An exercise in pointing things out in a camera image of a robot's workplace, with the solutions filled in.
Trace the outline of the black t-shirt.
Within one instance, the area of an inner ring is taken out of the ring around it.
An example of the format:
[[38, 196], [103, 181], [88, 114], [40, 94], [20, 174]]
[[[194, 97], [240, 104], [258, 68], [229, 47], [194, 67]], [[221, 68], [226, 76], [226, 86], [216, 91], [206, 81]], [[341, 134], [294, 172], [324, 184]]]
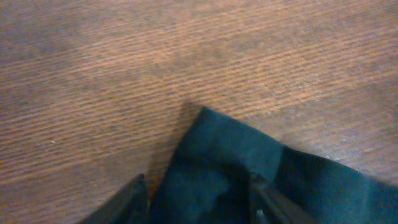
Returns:
[[397, 188], [296, 151], [203, 108], [179, 142], [150, 204], [151, 223], [250, 223], [249, 181], [259, 174], [314, 223], [396, 223]]

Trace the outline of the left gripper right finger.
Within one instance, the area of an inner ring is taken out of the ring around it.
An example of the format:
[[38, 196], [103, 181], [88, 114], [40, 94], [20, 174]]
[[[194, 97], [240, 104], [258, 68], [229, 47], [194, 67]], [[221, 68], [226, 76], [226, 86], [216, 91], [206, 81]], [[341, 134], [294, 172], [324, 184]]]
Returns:
[[249, 181], [252, 224], [314, 224], [314, 217], [281, 194], [259, 174]]

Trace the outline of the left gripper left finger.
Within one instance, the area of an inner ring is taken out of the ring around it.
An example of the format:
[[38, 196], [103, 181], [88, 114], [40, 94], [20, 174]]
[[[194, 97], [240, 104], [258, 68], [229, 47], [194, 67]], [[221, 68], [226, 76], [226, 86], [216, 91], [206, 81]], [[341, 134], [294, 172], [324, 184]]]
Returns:
[[145, 177], [139, 174], [79, 224], [146, 224], [147, 199]]

